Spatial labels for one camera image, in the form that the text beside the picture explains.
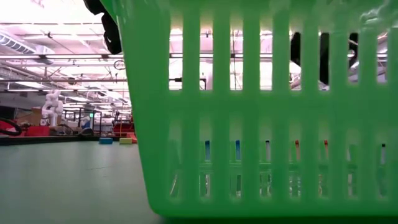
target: red object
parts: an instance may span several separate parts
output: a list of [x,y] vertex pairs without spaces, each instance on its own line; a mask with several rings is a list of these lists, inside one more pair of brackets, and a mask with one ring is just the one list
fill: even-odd
[[49,126],[30,126],[27,129],[26,135],[25,136],[49,136],[50,135],[50,127]]
[[[2,130],[8,130],[8,129],[12,129],[14,128],[11,124],[9,123],[5,123],[3,121],[0,121],[0,129]],[[10,138],[18,138],[18,137],[24,137],[25,136],[25,132],[22,132],[20,135],[18,136],[9,136]]]
[[133,133],[135,131],[136,130],[134,129],[134,123],[116,123],[113,126],[113,134],[117,137],[126,137],[127,133]]
[[132,143],[137,143],[137,137],[135,133],[127,133],[127,138],[131,138]]

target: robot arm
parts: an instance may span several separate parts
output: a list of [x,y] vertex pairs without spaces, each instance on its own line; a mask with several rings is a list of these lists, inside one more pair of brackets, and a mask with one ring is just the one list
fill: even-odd
[[58,115],[61,115],[63,111],[63,103],[62,101],[58,100],[60,93],[60,90],[52,90],[45,96],[45,104],[42,108],[42,116],[44,119],[51,120],[51,126],[57,125]]

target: pipe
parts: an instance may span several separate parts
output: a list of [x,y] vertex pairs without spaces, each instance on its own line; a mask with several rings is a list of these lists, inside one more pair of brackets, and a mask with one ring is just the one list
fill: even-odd
[[102,112],[99,112],[99,136],[102,136]]
[[[170,58],[183,58],[183,53],[170,53]],[[199,58],[213,58],[213,54],[200,54]],[[243,58],[243,54],[231,54],[231,58]],[[261,59],[272,58],[272,54],[260,54]],[[377,54],[377,58],[381,60],[387,60],[387,54]],[[0,60],[34,60],[34,59],[123,59],[122,54],[111,55],[111,54],[50,54],[50,55],[0,55]]]
[[13,65],[13,64],[8,63],[8,62],[2,62],[2,61],[0,61],[0,64],[1,64],[1,65],[4,65],[4,66],[6,66],[6,67],[12,68],[12,69],[16,70],[16,71],[19,72],[19,73],[23,73],[23,74],[26,75],[26,76],[34,76],[34,77],[38,77],[38,78],[43,78],[41,75],[39,75],[39,74],[37,74],[37,73],[34,73],[34,72],[32,72],[32,71],[29,71],[29,70],[26,70],[26,69],[23,69],[23,68],[19,68],[19,67]]
[[[61,82],[73,82],[73,83],[82,83],[82,82],[126,82],[127,79],[85,79],[85,80],[64,80],[64,79],[54,79],[54,80],[0,80],[0,83],[8,83],[8,82],[40,82],[40,83],[61,83]],[[169,78],[169,81],[182,82],[182,78]],[[200,81],[206,82],[206,78],[200,78]]]
[[28,67],[34,67],[34,68],[39,68],[39,67],[105,67],[105,66],[113,66],[114,63],[56,63],[52,65],[42,65],[42,64],[24,64],[21,65],[21,63],[13,63],[12,65],[20,65],[25,68]]

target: ceiling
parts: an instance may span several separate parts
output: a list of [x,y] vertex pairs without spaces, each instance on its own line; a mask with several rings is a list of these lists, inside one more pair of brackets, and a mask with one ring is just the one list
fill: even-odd
[[[80,54],[109,54],[104,45],[104,29],[101,16],[92,15],[82,0],[12,0],[0,7],[0,34],[28,46],[35,54],[80,55]],[[243,38],[241,30],[234,30],[231,36],[231,53],[242,53]],[[379,38],[382,53],[386,52],[386,36]],[[212,53],[213,41],[211,30],[201,30],[201,53]],[[170,33],[170,53],[182,53],[182,31],[173,29]],[[272,32],[261,31],[261,53],[272,53]],[[17,55],[18,51],[0,45],[1,55]],[[49,82],[49,83],[2,83],[5,89],[52,89],[65,90],[62,95],[70,103],[119,103],[130,107],[128,87],[126,82],[115,80],[126,79],[123,61],[119,58],[102,59],[73,58],[51,59],[50,63],[38,60],[26,60],[10,57],[0,60],[1,78],[26,79],[32,83],[36,80],[86,80],[88,82]],[[384,63],[380,63],[381,73]],[[272,62],[262,60],[261,88],[270,90],[272,86]],[[182,59],[170,59],[170,78],[182,76]],[[231,59],[231,89],[240,89],[242,84],[243,63],[241,60]],[[300,74],[300,67],[290,64],[290,72],[294,77]],[[212,76],[212,59],[203,58],[200,62],[202,78]],[[181,88],[181,83],[170,82],[171,90]]]

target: wall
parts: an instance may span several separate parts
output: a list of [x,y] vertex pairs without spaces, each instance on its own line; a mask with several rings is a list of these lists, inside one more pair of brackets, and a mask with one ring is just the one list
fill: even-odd
[[27,93],[27,97],[22,97],[19,93],[0,93],[0,106],[30,110],[32,107],[42,107],[44,103],[45,96],[37,93]]

